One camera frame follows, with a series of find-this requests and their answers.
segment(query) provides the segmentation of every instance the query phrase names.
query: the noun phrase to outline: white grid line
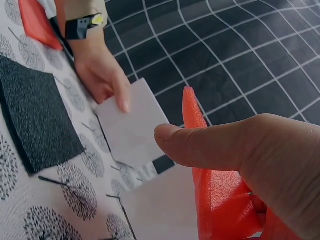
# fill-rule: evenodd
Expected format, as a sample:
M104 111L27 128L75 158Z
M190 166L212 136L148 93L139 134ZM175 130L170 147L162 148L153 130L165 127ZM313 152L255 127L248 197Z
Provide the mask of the white grid line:
M297 33L305 33L305 32L310 31L311 29L312 29L312 28L308 28L308 29L305 29L305 30L302 30L302 31L299 31L299 32L292 33L292 34L287 35L287 36L283 36L283 37L279 38L279 40L281 41L281 40L284 40L284 39L288 39L288 38L290 38L290 37L296 36ZM263 47L265 47L265 46L268 46L268 45L271 45L271 44L277 43L277 42L278 42L278 40L275 39L275 40L266 42L266 43L264 43L264 44L261 44L261 45L259 45L259 46L256 46L256 47L254 47L253 49L254 49L254 50L258 50L258 49L260 49L260 48L263 48ZM232 61L232 60L234 60L234 59L236 59L236 58L239 58L239 57L241 57L241 56L243 56L243 55L245 55L245 54L251 53L251 52L252 52L252 50L249 49L249 50L247 50L247 51L244 51L244 52L242 52L242 53L239 53L239 54L237 54L237 55L234 55L234 56L232 56L232 57L230 57L230 58L227 58L227 59L225 59L225 60L223 60L223 61L221 61L221 62L222 62L223 64L225 64L225 63L227 63L227 62L229 62L229 61ZM145 69L147 69L147 68L149 68L149 67L152 67L153 65L155 65L155 64L157 64L157 63L159 63L159 62L162 62L162 61L164 61L164 60L166 60L166 59L169 59L168 56L165 56L165 57L163 57L163 58L161 58L161 59L159 59L159 60L157 60L157 61L155 61L155 62L153 62L153 63L151 63L151 64L148 64L148 65L144 66L143 68L140 68L140 69L137 70L136 72L137 72L137 74L138 74L138 73L142 72L143 70L145 70ZM302 65L305 66L305 65L313 62L313 61L316 60L316 59L318 59L318 57L312 58L311 60L306 61L306 62L303 63ZM217 64L215 64L215 65L213 65L213 66L210 66L210 67L208 67L208 68L206 68L206 69L204 69L204 70L201 70L201 71L199 71L199 72L197 72L197 73L195 73L195 74L193 74L193 75L191 75L191 76L189 76L189 77L186 77L185 79L186 79L187 81L189 81L190 79L195 78L195 77L197 77L197 76L199 76L199 75L201 75L201 74L204 74L204 73L206 73L207 71L210 71L211 69L214 69L214 68L216 68L216 67L218 67L218 66L220 66L220 63L217 63ZM282 78L282 77L284 77L284 76L286 76L286 75L288 75L288 74L290 74L290 73L292 73L292 72L294 72L294 71L296 71L296 70L298 70L298 69L300 69L300 67L297 66L297 67L289 70L288 72L286 72L286 73L278 76L278 79L280 79L280 78ZM132 77L133 75L134 75L134 74L131 73L131 74L129 74L127 77L130 78L130 77ZM171 85L171 86L169 86L169 87L167 87L167 88L165 88L165 89L163 89L163 90L161 90L161 91L159 91L159 92L156 92L154 95L157 97L157 96L159 96L160 94L162 94L162 93L164 93L164 92L166 92L166 91L168 91L168 90L176 87L177 85L179 85L179 84L181 84L181 83L183 83L183 82L184 82L183 80L182 80L182 81L179 81L179 82L177 82L177 83L175 83L175 84L173 84L173 85Z
M273 33L273 31L271 31L271 29L269 28L269 26L267 24L265 24L264 21L262 21L260 18L257 18L256 16L254 16L253 14L251 14L249 11L247 11L246 9L243 9L241 6L238 5L238 3L236 2L236 0L233 0L233 2L243 11L247 12L248 14L252 15L254 18L256 18L259 22L261 22L267 29L268 31L274 36L274 38L276 40L278 40L278 42L282 45L282 47L284 48L283 44L281 43L281 41L279 41L278 37ZM252 46L249 44L249 42L243 37L241 36L241 34L238 33L237 30L234 29L234 31L245 41L245 43L252 49ZM293 99L291 98L291 96L287 93L287 91L285 90L285 88L282 86L282 84L279 82L278 78L274 75L274 73L269 69L269 67L267 66L267 64L262 60L262 58L259 56L259 54L257 54L257 52L255 50L253 50L254 54L256 55L256 57L261 61L261 63L263 64L263 66L267 69L267 71L271 74L271 76L275 79L276 83L279 85L279 87L282 89L282 91L284 92L284 94L287 96L287 98L290 100L291 104L294 106L294 108L296 109L297 112L299 112L299 108L297 107L296 103L293 101Z
M121 45L121 47L122 47L122 49L123 49L123 51L124 51L125 56L127 57L128 61L129 61L130 67L131 67L131 69L132 69L132 72L133 72L136 80L138 80L139 78L138 78L136 69L134 68L134 65L132 64L131 59L130 59L130 57L129 57L129 54L128 54L125 46L124 46L124 43L122 42L122 40L121 40L121 38L120 38L120 36L119 36L116 28L115 28L115 25L113 24L113 22L112 22L112 20L111 20L110 18L109 18L109 23L110 23L110 26L112 27L112 29L113 29L113 31L114 31L114 34L116 35L116 37L117 37L118 40L119 40L119 43L120 43L120 45Z
M320 97L318 97L316 100L314 100L313 102L309 103L307 106L305 106L304 108L301 109L301 113L303 113L305 110L311 108L313 105L315 105L317 102L320 101ZM290 119L294 119L296 116L301 115L300 112L297 112L296 114L292 115L291 117L289 117Z
M180 84L182 84L182 83L184 83L184 82L185 82L184 80L178 81L178 82L176 82L175 84L173 84L173 85L171 85L171 86L169 86L169 87L167 87L167 88L165 88L165 89L157 92L156 94L154 94L154 96L155 96L155 97L158 97L159 95L165 93L166 91L169 91L170 89L173 89L174 87L176 87L176 86L178 86L178 85L180 85Z
M156 4L156 5L147 7L146 9L147 9L147 10L151 10L151 9L154 9L154 8L159 7L159 6L161 6L161 5L165 5L165 4L171 3L171 2L173 2L173 1L174 1L174 0L163 1L163 2L160 2L160 3ZM137 16L137 15L139 15L139 14L142 14L142 13L144 13L144 12L145 12L145 10L137 11L137 12L135 12L135 13L129 15L129 16L126 16L126 17L124 17L124 18L121 18L121 19L118 20L118 21L115 21L113 24L121 23L121 22L123 22L123 21L125 21L125 20L127 20L127 19L129 19L129 18L132 18L132 17Z
M149 24L151 30L152 30L153 35L155 35L155 38L156 38L157 42L160 44L160 46L161 46L162 49L164 50L165 54L169 57L171 63L174 65L174 67L176 68L176 70L178 71L178 73L180 74L180 76L182 77L184 83L185 83L187 86L189 86L189 83L186 81L186 79L185 79L184 75L182 74L182 72L180 71L179 67L178 67L178 66L176 65L176 63L173 61L172 57L170 56L170 54L169 54L168 51L166 50L165 46L163 46L163 44L161 43L161 41L159 40L159 38L158 38L158 36L157 36L156 31L155 31L155 29L154 29L154 27L153 27L153 25L152 25L152 23L151 23L151 21L150 21L148 11L147 11L147 9L146 9L146 0L142 0L142 3L143 3L143 8L144 8L144 12L145 12L146 19L147 19L147 21L148 21L148 24ZM196 97L196 100L197 100L197 102L198 102L198 104L199 104L199 107L200 107L201 110L202 110L202 113L204 114L204 117L206 118L206 120L208 121L208 123L209 123L210 125L212 125L210 119L209 119L208 116L206 115L206 112L204 111L204 108L202 107L202 105L201 105L201 103L199 102L199 100L198 100L197 97Z
M305 5L306 7L308 7L308 9L309 9L311 12L313 12L318 18L320 18L320 16L311 9L311 8L313 8L313 7L316 7L316 6L320 6L320 3L316 4L315 6L314 6L314 5L308 6L303 0L300 0L300 1L303 3L303 5Z
M240 3L239 5L242 6L242 5L245 5L245 4L247 4L247 3L248 3L248 1L243 2L243 3ZM299 10L299 9L309 9L309 7L308 7L308 6L301 6L301 7L297 7L296 9L298 9L298 10ZM284 9L281 9L281 10L279 10L279 11L280 11L280 12L286 12L286 11L293 11L293 10L294 10L293 8L284 8ZM269 15L272 15L272 14L276 14L276 13L277 13L276 10L275 10L275 11L271 11L271 12L267 12L267 13L265 13L265 14L259 15L258 18L263 18L263 17L269 16ZM204 18L206 18L206 17L209 17L209 16L212 16L212 13L208 13L208 14L206 14L206 15L199 16L199 17L197 17L197 18L195 18L195 19L186 21L186 23L190 24L190 23L196 22L196 21L198 21L198 20L204 19ZM239 23L235 24L233 27L236 28L236 27L242 26L242 25L244 25L244 24L253 22L253 21L255 21L255 20L256 20L255 18L251 18L251 19L248 19L248 20L239 22ZM169 33L169 32L171 32L171 31L173 31L173 30L176 30L176 29L178 29L178 28L180 28L180 27L183 27L184 25L185 25L184 23L178 24L178 25L176 25L176 26L174 26L174 27L171 27L171 28L169 28L169 29L167 29L167 30L165 30L165 31L163 31L163 32L157 33L156 35L157 35L158 37L160 37L160 36L162 36L162 35L164 35L164 34L166 34L166 33ZM226 32L226 31L228 31L228 30L229 30L229 29L226 28L226 29L223 29L223 30L221 30L221 31L215 32L215 33L213 33L213 34L211 34L211 35L209 35L209 36L206 36L205 38L203 38L203 40L212 38L212 37L214 37L214 36L217 36L217 35L219 35L219 34L222 34L222 33ZM150 41L150 40L152 40L152 39L155 39L155 38L156 38L155 35L154 35L154 36L151 36L151 37L148 37L148 38L144 39L143 41L138 42L138 43L136 43L136 44L134 44L134 45L126 48L126 50L127 50L127 51L130 51L131 49L134 49L134 48L136 48L136 47L138 47L138 46L140 46L140 45L142 45L142 44L144 44L144 43L146 43L146 42L148 42L148 41ZM177 53L178 53L178 52L182 52L183 50L185 50L185 49L187 49L187 48L190 48L190 47L192 47L192 46L194 46L194 45L196 45L196 44L199 44L199 43L200 43L200 41L196 41L196 42L190 44L189 46L180 49L179 51L177 51ZM124 51L120 51L120 52L116 53L114 56L117 57L117 56L119 56L119 55L121 55L121 54L123 54L123 53L124 53Z
M287 76L287 75L289 75L289 74L291 74L291 73L293 73L293 72L295 72L295 71L303 68L304 66L306 66L306 65L314 62L314 61L317 60L318 58L319 58L319 57L316 56L316 57L314 57L314 58L306 61L305 63L301 64L301 66L296 66L295 68L291 69L290 71L287 71L287 72L281 74L280 76L277 77L278 80L280 80L280 79L284 78L285 76ZM244 95L245 95L245 96L248 96L248 95L250 95L250 94L253 94L253 93L255 93L256 91L258 91L258 90L260 90L260 89L263 89L264 87L266 87L266 86L274 83L275 81L276 81L276 79L272 79L272 80L270 80L270 81L267 81L267 82L265 82L264 84L262 84L262 85L260 85L260 86L258 86L258 87L256 87L256 88L254 88L254 89L246 92ZM219 106L219 107L217 107L217 108L215 108L215 109L207 112L206 114L207 114L207 115L213 114L213 113L215 113L216 111L218 111L218 110L220 110L220 109L222 109L222 108L224 108L224 107L226 107L226 106L228 106L228 105L230 105L230 104L234 103L235 101L237 101L237 100L239 100L239 99L242 99L242 98L243 98L242 96L239 96L239 97L237 97L237 98L235 98L235 99L232 99L232 100L230 100L229 102L226 102L225 104L221 105L222 107ZM294 114L294 116L299 115L300 112L303 112L303 111L302 111L302 110L301 110L301 111L298 111L297 113Z
M298 35L298 33L303 34L303 33L309 32L310 30L312 30L312 28L308 28L308 29L305 29L305 30L301 30L301 31L299 31L299 32L291 33L291 34L289 34L289 35L280 37L279 40L282 41L282 40L285 40L285 39L294 37L294 36ZM210 37L204 37L203 40L205 41L205 40L207 40L207 39L209 39L209 38L211 38L211 36L210 36ZM259 46L256 46L256 47L254 47L253 49L254 49L254 50L258 50L258 49L261 49L261 48L263 48L263 47L266 47L266 46L268 46L268 45L271 45L271 44L274 44L274 43L277 43L277 42L278 42L277 39L271 40L271 41L265 42L265 43L263 43L263 44L261 44L261 45L259 45ZM171 53L170 55L171 55L171 56L174 56L174 55L176 55L176 54L179 54L180 52L183 52L184 50L187 50L188 48L193 47L193 46L195 46L196 44L191 44L191 45L189 45L189 46L186 46L186 47L184 47L184 48L182 48L182 49L180 49L180 50L178 50L178 51L175 51L175 52ZM244 51L244 52L242 52L242 53L239 53L239 54L237 54L237 55L234 55L234 56L232 56L232 57L230 57L230 58L228 58L228 59L226 59L226 60L223 60L222 63L229 62L229 61L231 61L231 60L233 60L233 59L236 59L236 58L238 58L238 57L241 57L242 55L245 55L245 54L251 53L251 52L252 52L252 50L249 49L249 50L247 50L247 51ZM147 69L147 68L149 68L149 67L151 67L151 66L153 66L153 65L155 65L155 64L157 64L157 63L159 63L159 62L161 62L161 61L163 61L163 60L165 60L165 59L167 59L167 58L168 58L168 57L165 56L165 57L163 57L163 58L161 58L161 59L159 59L159 60L157 60L157 61L155 61L155 62L152 62L152 63L150 63L150 64L148 64L148 65L146 65L146 66L138 69L136 72L137 72L137 73L140 73L141 71L143 71L143 70L145 70L145 69ZM201 71L200 74L205 73L207 70L211 70L212 68L213 68L213 67L211 66L211 67L209 67L209 68Z
M208 1L206 1L209 10L212 12L213 11L211 9L211 6L209 4ZM231 81L233 82L233 84L236 86L236 88L238 89L238 91L240 92L240 94L244 97L244 99L247 101L247 103L249 104L250 108L252 109L252 111L254 112L255 115L257 115L257 111L255 110L255 108L252 106L251 102L249 102L248 98L244 95L244 92L242 91L242 89L239 87L239 85L237 84L237 82L235 81L234 77L230 74L230 72L228 71L228 69L226 68L226 66L222 63L222 61L220 60L220 58L214 53L214 51L212 51L212 49L207 45L207 43L201 39L201 37L198 36L198 34L196 34L191 27L186 23L185 17L183 16L183 13L181 12L181 8L180 8L180 0L177 0L177 4L178 4L178 11L179 14L181 16L182 21L184 22L184 24L186 25L186 27L193 33L194 36L196 36L201 43L210 51L210 53L217 59L217 61L219 62L219 64L221 65L221 67L223 68L223 70L226 72L226 74L228 74L229 78L231 79Z
M262 0L260 0L260 1L261 1L262 3L268 5L268 6L272 7L273 9L276 9L275 7L269 5L268 3L263 2ZM292 8L280 9L280 10L277 10L277 9L276 9L275 11L269 12L269 13L267 13L267 14L260 15L260 16L258 16L258 17L256 17L255 15L251 14L251 13L248 12L246 9L241 8L242 10L246 11L247 13L249 13L250 15L253 16L253 19L250 19L249 21L245 21L245 23L247 23L247 22L252 22L252 21L254 21L254 20L258 20L258 21L259 21L260 19L258 19L258 18L264 17L264 16L266 16L266 15L271 15L271 14L274 14L274 13L279 13L279 14L281 14L281 12L284 12L284 11L292 11L292 10L295 10L295 11L302 17L302 19L304 19L304 20L308 23L308 25L311 27L311 28L308 28L308 29L305 29L305 30L302 30L302 31L295 31L295 33L292 33L292 34L290 34L290 35L287 35L287 36L284 36L284 37L281 37L281 38L277 38L277 37L275 36L275 38L276 38L275 40L270 41L270 42L267 42L267 43L264 43L263 45L257 46L257 47L255 47L255 48L253 48L253 50L257 50L257 49L259 49L259 48L265 47L265 46L270 45L270 44L272 44L272 43L277 43L277 42L279 42L279 43L281 44L280 41L282 41L282 40L284 40L284 39L287 39L287 38L290 38L290 37L293 37L293 36L296 36L296 35L299 35L299 36L300 36L300 34L305 33L305 32L309 32L310 30L315 30L315 31L316 31L316 28L320 27L320 25L312 26L312 25L309 23L309 21L307 21L297 10L298 10L298 9L310 9L311 7L319 6L319 4L315 4L315 5L311 5L311 6L307 6L304 2L303 2L303 4L305 5L305 7L294 7L294 6L290 3L290 5L292 6ZM219 17L217 17L217 16L213 13L213 11L212 11L212 14L221 21L221 19L220 19ZM284 18L284 20L292 27L292 25L287 21L287 19L286 19L282 14L281 14L281 16L282 16L282 17ZM148 23L149 23L150 27L153 29L153 27L152 27L152 25L151 25L151 22L150 22L150 19L149 19ZM235 26L233 26L233 27L235 28L235 27L237 27L237 26L239 26L239 25L242 25L242 24L245 24L245 23L240 23L240 24L237 24L237 25L235 25ZM170 31L172 31L172 30L174 30L174 29L176 29L176 28L179 28L179 27L181 27L181 26L184 26L184 25L185 25L185 24L180 24L179 26L176 26L176 27L174 27L173 29L169 29L169 30L167 30L167 31L165 31L165 32L166 32L166 33L167 33L167 32L170 32ZM268 30L271 32L271 34L274 35L273 32L269 29L268 26L265 25L265 27L267 27ZM220 32L218 32L218 33L214 33L213 36L207 36L206 38L203 38L202 40L204 41L205 39L212 38L212 37L214 37L215 35L221 34L221 33L225 32L225 31L228 31L228 30L229 30L228 28L227 28L227 29L224 29L223 31L220 31ZM154 29L153 29L153 34L154 34L154 37L150 37L150 39L148 39L147 41L149 41L149 40L151 40L151 39L153 39L153 38L157 38L158 36L161 36L161 35L164 34L164 33L162 32L162 33L156 34L155 31L154 31ZM314 51L314 49L303 39L303 37L301 37L301 39L308 45L308 47L310 47L311 50ZM192 47L192 46L194 46L194 45L196 45L196 44L198 44L198 43L201 43L201 41L198 41L198 42L196 42L196 43L191 44L190 46L187 46L187 47L185 47L185 48L183 48L183 49L180 49L180 50L172 53L171 56L173 56L173 55L175 55L175 54L177 54L177 53L180 53L180 52L182 52L182 51L184 51L184 50L186 50L186 49L188 49L188 48L190 48L190 47ZM289 53L289 51L288 51L283 45L282 45L282 47L288 52L288 54L292 57L292 59L295 60L295 58ZM248 50L248 51L246 51L246 52L244 52L244 53L240 53L240 54L238 54L236 57L240 57L240 56L242 56L242 55L244 55L244 54L247 54L248 52L254 52L253 50ZM292 72L294 72L294 71L296 71L296 70L298 70L298 69L302 69L302 70L303 70L303 67L304 67L304 66L306 66L307 64L309 64L309 63L311 63L311 62L313 62L313 61L315 61L315 60L317 60L317 59L319 58L319 56L317 55L317 53L316 53L315 51L314 51L314 53L316 54L317 57L314 57L313 59L310 59L310 60L306 61L306 62L303 63L303 64L299 64L299 63L296 61L296 63L298 64L297 67L291 69L290 71L282 74L281 76L278 76L277 78L275 78L275 79L273 79L273 80L271 80L271 81L269 81L269 82L267 82L267 83L265 83L265 84L263 84L263 85L255 88L255 89L253 89L253 90L245 93L244 95L245 95L245 96L250 95L250 94L252 94L252 93L254 93L254 92L256 92L256 91L258 91L258 90L260 90L260 89L262 89L262 88L264 88L264 87L266 87L266 86L268 86L269 84L276 82L276 80L279 80L279 79L287 76L288 74L290 74L290 73L292 73ZM163 61L163 60L165 60L165 59L168 59L170 55L169 55L168 52L166 52L166 54L168 55L168 57L164 57L164 58L156 61L155 63L149 64L147 67L141 68L141 69L137 70L136 72L137 72L137 73L138 73L138 72L141 72L141 71L143 71L144 69L146 69L146 68L148 68L148 67L151 67L151 66L153 66L154 64L156 64L156 63L158 63L158 62L161 62L161 61ZM233 56L233 57L231 57L230 59L224 60L223 62L231 61L232 59L235 59L236 57ZM172 85L172 86L170 86L170 87L162 90L161 92L158 92L156 95L159 96L160 94L166 92L167 90L169 90L169 89L171 89L171 88L174 88L175 86L177 86L177 85L179 85L179 84L185 83L185 80L187 81L188 79L191 79L191 78L196 77L196 76L198 76L198 75L200 75L200 74L202 74L202 73L205 73L206 71L208 71L208 70L210 70L210 69L213 69L213 68L215 68L215 67L217 67L217 66L219 66L219 65L220 65L220 64L216 64L216 65L214 65L214 66L211 66L211 67L209 67L209 68L201 71L200 73L196 73L195 75L193 75L193 76L191 76L191 77L183 78L184 80L175 83L174 85ZM237 98L235 98L235 99L233 99L233 100L231 100L231 101L229 101L229 102L227 102L227 103L225 103L225 104L223 104L223 105L221 105L221 106L219 106L219 107L217 107L217 108L215 108L215 109L213 109L213 110L205 113L206 119L207 119L208 122L211 124L211 122L210 122L210 120L209 120L209 118L208 118L208 115L210 115L210 114L212 114L212 113L214 113L214 112L216 112L216 111L218 111L218 110L220 110L220 109L222 109L222 108L224 108L224 107L226 107L226 106L228 106L228 105L230 105L230 104L232 104L232 103L234 103L234 102L236 102L236 101L238 101L239 99L242 99L242 98L243 98L243 96L239 96L239 97L237 97ZM314 100L312 103L310 103L309 105L307 105L306 107L304 107L304 108L301 109L301 110L299 110L299 109L297 108L298 111L297 111L293 116L291 116L290 119L293 119L293 118L295 118L295 117L298 116L298 115L301 115L302 118L304 119L304 121L308 122L308 120L305 119L305 117L303 116L302 113L303 113L305 110L307 110L308 108L310 108L311 106L313 106L313 105L314 105L315 103L317 103L318 101L320 101L320 97L317 98L316 100Z
M302 15L300 14L300 12L298 12L299 9L298 9L297 7L295 7L295 6L293 6L290 1L288 1L288 0L286 0L286 1L292 6L292 8L295 10L295 12L296 12L303 20L305 20L305 22L306 22L310 27L312 27L313 30L315 30L315 32L319 35L318 31L316 30L317 27L312 26L312 25L310 24L310 22L309 22L304 16L302 16ZM311 9L312 7L320 6L320 3L318 3L318 4L316 4L316 5L312 5L312 6L307 6L304 1L301 1L301 2L305 5L306 9L310 10L314 15L316 15L316 16L320 19L320 16Z
M272 5L270 5L269 3L267 3L267 2L265 2L265 1L263 1L263 0L260 0L260 2L262 2L262 3L264 3L264 4L266 4L266 5L268 5L269 7L271 7L271 8L273 8L273 9L276 9L276 8L274 8ZM291 25L291 23L285 18L285 16L281 13L281 12L279 12L279 14L281 15L281 17L286 21L286 23L293 29L293 30L295 30L294 28L293 28L293 26ZM303 20L305 20L306 21L306 23L311 27L311 28L313 28L313 26L312 25L310 25L309 24L309 22L303 17L303 16L301 16L302 17L302 19ZM300 35L300 33L298 33L297 32L297 35L300 37L300 39L312 50L312 52L316 55L316 56L318 56L318 54L317 54L317 52L309 45L309 43L308 42L306 42L305 41L305 39ZM300 63L297 61L297 59L291 54L291 52L286 48L286 46L281 42L281 41L279 41L279 43L281 44L281 46L286 50L286 52L289 54L289 56L295 61L295 63L296 64L298 64L298 66L301 66L300 65ZM302 70L302 72L305 74L305 76L308 78L308 80L310 81L310 83L314 86L314 88L317 90L317 92L320 94L320 90L319 90L319 88L317 87L317 85L315 84L315 82L311 79L311 77L306 73L306 71L301 67L301 70Z

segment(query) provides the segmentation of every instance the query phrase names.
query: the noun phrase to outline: red foam sheet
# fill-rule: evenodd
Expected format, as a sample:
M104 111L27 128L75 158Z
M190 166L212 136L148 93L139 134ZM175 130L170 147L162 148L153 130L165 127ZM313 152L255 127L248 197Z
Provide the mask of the red foam sheet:
M206 128L192 87L183 91L186 129ZM242 240L262 231L249 193L236 171L193 169L199 240Z
M38 40L52 49L63 50L47 18L45 9L37 0L19 0L19 8L24 31L28 37Z

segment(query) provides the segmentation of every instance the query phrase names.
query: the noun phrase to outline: white paper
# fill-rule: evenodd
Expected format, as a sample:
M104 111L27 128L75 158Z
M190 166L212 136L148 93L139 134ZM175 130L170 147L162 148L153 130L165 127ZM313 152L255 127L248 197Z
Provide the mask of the white paper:
M156 126L169 122L145 79L131 86L129 114L118 109L114 97L99 105L96 114L114 160L139 168L164 155L154 132Z
M121 196L137 240L197 240L192 169L176 165Z

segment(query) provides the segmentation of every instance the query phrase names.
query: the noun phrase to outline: finger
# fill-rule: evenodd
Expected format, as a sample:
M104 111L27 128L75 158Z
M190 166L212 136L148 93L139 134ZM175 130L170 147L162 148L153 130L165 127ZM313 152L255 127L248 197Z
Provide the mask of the finger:
M101 84L98 84L100 81L99 77L92 71L79 68L78 74L81 76L82 81L85 82L87 90L97 104L102 104L109 97L108 90L104 86L101 87Z
M113 75L111 81L118 107L123 112L129 113L131 110L131 84L127 76L121 70Z
M243 152L238 142L242 138L241 125L237 122L183 129L164 124L155 129L155 140L165 154L183 166L239 171Z
M250 198L257 213L267 213L267 206L263 201L261 201L256 195L250 195Z
M129 113L131 110L131 84L125 72L107 48L105 54L101 61L92 65L92 70L112 86L119 109L124 113Z
M181 165L239 171L248 187L305 239L319 234L320 218L309 221L320 216L319 136L317 126L269 114L201 129L166 124L155 130L159 147Z
M270 209L266 214L266 223L261 240L300 240Z

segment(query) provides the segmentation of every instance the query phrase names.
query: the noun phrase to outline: black felt sheet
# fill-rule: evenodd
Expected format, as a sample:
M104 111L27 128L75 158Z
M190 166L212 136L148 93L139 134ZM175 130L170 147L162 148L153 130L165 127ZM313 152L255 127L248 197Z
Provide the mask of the black felt sheet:
M52 74L0 56L0 85L5 121L29 173L84 152Z

